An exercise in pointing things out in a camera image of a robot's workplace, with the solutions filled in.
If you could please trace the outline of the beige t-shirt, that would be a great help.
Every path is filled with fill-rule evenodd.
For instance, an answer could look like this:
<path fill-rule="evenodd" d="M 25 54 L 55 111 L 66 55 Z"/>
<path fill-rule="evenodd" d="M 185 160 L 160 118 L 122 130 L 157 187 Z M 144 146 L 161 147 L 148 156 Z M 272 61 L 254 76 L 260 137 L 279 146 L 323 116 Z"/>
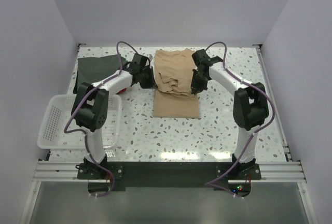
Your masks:
<path fill-rule="evenodd" d="M 193 70 L 196 65 L 190 49 L 157 50 L 154 57 L 154 76 L 157 88 L 154 117 L 199 118 L 200 107 L 196 94 L 191 92 Z"/>

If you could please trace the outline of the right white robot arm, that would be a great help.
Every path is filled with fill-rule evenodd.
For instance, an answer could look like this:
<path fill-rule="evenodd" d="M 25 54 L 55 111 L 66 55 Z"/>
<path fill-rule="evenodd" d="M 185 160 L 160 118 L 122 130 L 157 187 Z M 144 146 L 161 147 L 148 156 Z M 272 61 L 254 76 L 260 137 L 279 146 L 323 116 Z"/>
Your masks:
<path fill-rule="evenodd" d="M 255 165 L 257 133 L 263 128 L 265 120 L 269 117 L 270 98 L 262 83 L 252 83 L 227 69 L 225 59 L 211 58 L 204 49 L 194 52 L 192 58 L 197 67 L 193 70 L 192 94 L 207 90 L 210 80 L 218 82 L 233 96 L 232 115 L 239 128 L 231 167 L 208 184 L 211 185 L 229 173 L 232 173 L 235 178 L 242 179 Z"/>

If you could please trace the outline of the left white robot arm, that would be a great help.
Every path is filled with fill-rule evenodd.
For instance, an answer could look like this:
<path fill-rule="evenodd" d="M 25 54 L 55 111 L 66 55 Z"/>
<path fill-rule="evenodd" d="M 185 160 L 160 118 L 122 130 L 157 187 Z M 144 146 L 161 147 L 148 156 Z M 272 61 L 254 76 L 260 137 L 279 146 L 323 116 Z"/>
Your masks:
<path fill-rule="evenodd" d="M 114 173 L 107 167 L 107 155 L 103 146 L 102 129 L 107 119 L 109 99 L 121 90 L 139 84 L 141 88 L 155 86 L 151 56 L 134 54 L 133 59 L 111 76 L 98 82 L 83 82 L 78 90 L 71 116 L 64 133 L 81 132 L 84 135 L 84 147 L 87 152 L 82 164 L 77 166 L 79 176 L 92 176 L 113 183 Z"/>

